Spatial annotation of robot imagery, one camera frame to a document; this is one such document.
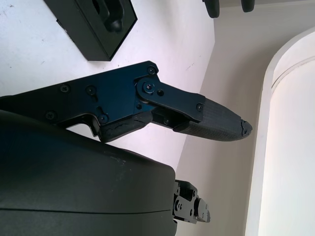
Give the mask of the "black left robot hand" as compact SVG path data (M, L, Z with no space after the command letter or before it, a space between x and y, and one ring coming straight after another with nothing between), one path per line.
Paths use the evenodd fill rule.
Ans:
M219 0L203 0L210 18L218 18L220 15L220 1ZM241 0L241 7L243 12L248 13L254 10L255 0Z

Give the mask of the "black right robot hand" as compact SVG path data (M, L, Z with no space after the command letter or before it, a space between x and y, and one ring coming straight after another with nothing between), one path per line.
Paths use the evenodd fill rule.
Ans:
M252 126L162 83L151 61L0 99L3 236L173 236L209 208L172 167L110 142L155 123L209 140Z

